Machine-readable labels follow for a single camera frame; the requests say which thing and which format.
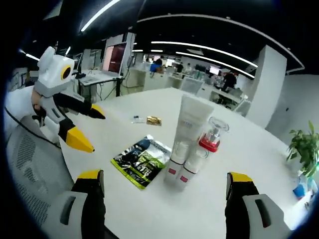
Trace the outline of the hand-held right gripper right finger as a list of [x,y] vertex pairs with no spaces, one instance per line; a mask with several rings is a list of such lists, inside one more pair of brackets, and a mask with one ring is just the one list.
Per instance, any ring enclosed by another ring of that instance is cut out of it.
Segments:
[[241,173],[227,173],[225,218],[227,239],[286,239],[291,234],[282,209]]

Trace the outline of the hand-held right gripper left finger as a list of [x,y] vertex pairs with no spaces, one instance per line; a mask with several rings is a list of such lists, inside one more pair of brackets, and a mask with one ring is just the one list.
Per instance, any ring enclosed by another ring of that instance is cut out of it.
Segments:
[[52,239],[103,239],[106,208],[102,169],[81,173],[51,204]]

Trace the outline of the person's left hand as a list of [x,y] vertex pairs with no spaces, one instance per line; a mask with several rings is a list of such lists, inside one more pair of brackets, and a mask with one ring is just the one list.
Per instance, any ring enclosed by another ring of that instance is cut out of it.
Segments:
[[41,100],[42,95],[38,93],[34,87],[32,87],[32,92],[31,92],[31,104],[32,104],[32,111],[31,115],[32,116],[38,116],[45,118],[46,117],[46,112],[40,105],[40,100]]

